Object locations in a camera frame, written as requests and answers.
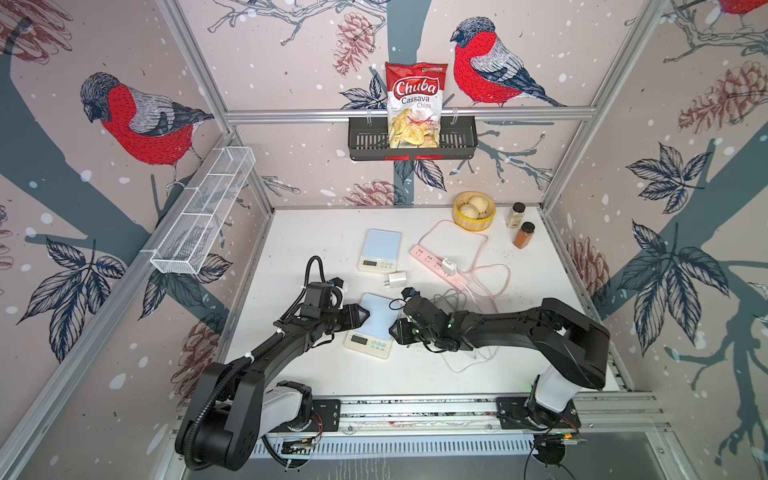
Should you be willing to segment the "blue-top kitchen scale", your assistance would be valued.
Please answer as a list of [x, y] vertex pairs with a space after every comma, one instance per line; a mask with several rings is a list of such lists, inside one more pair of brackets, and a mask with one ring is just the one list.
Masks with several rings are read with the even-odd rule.
[[394, 343], [390, 328], [396, 322], [399, 311], [393, 299], [371, 293], [363, 295], [360, 306], [369, 312], [369, 316], [361, 327], [347, 333], [344, 346], [348, 350], [387, 360]]
[[390, 274], [398, 270], [402, 234], [369, 229], [366, 233], [357, 268], [362, 272]]

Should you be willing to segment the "white charger adapter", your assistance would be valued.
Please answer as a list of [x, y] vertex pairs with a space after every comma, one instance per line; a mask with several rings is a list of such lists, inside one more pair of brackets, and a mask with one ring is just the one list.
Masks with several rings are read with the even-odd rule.
[[404, 287], [407, 281], [407, 274], [405, 272], [393, 272], [388, 275], [385, 285], [388, 288]]
[[441, 268], [446, 275], [451, 277], [455, 276], [458, 272], [456, 263], [449, 258], [444, 258], [442, 260]]

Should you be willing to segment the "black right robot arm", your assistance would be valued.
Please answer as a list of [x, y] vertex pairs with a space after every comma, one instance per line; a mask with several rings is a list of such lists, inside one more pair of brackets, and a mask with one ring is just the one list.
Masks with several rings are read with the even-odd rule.
[[608, 330], [559, 299], [545, 298], [538, 307], [512, 313], [446, 313], [408, 287], [403, 302], [400, 317], [389, 328], [400, 345], [421, 344], [436, 354], [482, 347], [525, 348], [548, 361], [527, 397], [497, 401], [497, 418], [504, 429], [577, 429], [574, 396], [583, 389], [605, 387]]

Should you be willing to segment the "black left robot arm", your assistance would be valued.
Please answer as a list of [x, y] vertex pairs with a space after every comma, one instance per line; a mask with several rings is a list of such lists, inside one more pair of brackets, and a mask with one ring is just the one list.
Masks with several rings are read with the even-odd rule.
[[277, 375], [339, 332], [364, 325], [370, 313], [344, 300], [341, 278], [303, 280], [302, 289], [275, 321], [275, 332], [229, 363], [213, 362], [201, 373], [175, 440], [190, 471], [244, 466], [256, 443], [281, 425], [303, 427], [312, 416], [309, 386], [277, 381]]

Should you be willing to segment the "pink power strip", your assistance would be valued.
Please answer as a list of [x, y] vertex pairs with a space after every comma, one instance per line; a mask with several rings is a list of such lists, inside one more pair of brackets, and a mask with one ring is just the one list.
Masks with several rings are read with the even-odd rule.
[[459, 272], [453, 277], [446, 275], [442, 268], [441, 262], [444, 258], [432, 254], [421, 245], [414, 245], [410, 250], [410, 256], [420, 265], [425, 267], [431, 273], [436, 275], [439, 279], [450, 285], [457, 291], [466, 291], [469, 285], [469, 281]]

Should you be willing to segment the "bun in bowl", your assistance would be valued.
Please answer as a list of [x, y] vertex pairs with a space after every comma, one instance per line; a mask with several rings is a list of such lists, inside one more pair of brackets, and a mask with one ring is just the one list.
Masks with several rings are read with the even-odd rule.
[[471, 204], [474, 208], [476, 208], [480, 214], [483, 214], [484, 212], [486, 212], [489, 205], [488, 200], [482, 195], [472, 196], [468, 200], [468, 203]]
[[464, 204], [459, 208], [459, 212], [468, 219], [478, 219], [480, 216], [479, 210], [472, 204]]

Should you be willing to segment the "yellow rimmed wooden bowl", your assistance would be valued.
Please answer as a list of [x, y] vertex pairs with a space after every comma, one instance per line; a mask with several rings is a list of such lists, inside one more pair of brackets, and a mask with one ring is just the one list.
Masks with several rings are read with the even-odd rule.
[[494, 201], [480, 192], [463, 192], [453, 202], [453, 222], [470, 232], [487, 230], [491, 226], [495, 214]]

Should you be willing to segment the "brown spice jar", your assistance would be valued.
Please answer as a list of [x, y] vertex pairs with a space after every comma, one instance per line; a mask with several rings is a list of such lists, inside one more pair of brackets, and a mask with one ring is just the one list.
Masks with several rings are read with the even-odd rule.
[[535, 233], [535, 224], [532, 222], [523, 222], [517, 231], [513, 245], [518, 249], [525, 248]]

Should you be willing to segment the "light spice jar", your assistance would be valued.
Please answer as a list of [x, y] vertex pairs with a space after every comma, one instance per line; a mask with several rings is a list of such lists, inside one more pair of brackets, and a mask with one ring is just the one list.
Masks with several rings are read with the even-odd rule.
[[517, 229], [521, 226], [523, 223], [523, 219], [525, 216], [526, 211], [526, 205], [522, 202], [515, 202], [510, 211], [509, 215], [507, 217], [507, 227], [510, 229]]

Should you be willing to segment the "red cassava chips bag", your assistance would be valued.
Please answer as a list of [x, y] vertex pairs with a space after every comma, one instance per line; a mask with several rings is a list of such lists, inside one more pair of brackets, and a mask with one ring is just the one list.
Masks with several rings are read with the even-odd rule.
[[389, 147], [437, 148], [447, 64], [385, 64]]

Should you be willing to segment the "white mesh wall shelf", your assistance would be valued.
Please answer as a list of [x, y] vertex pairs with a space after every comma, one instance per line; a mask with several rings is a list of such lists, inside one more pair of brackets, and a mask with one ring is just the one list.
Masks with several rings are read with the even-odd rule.
[[252, 150], [227, 146], [218, 152], [200, 184], [154, 251], [150, 262], [162, 274], [198, 274], [255, 163]]

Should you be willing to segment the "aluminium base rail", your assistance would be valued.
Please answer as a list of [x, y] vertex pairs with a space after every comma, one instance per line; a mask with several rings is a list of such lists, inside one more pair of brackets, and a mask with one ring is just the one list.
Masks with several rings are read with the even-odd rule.
[[[299, 435], [331, 436], [459, 435], [524, 432], [506, 427], [510, 416], [500, 406], [501, 393], [367, 395], [314, 397], [316, 412]], [[577, 425], [581, 434], [671, 430], [667, 415], [650, 393], [582, 392], [572, 400], [563, 429]]]

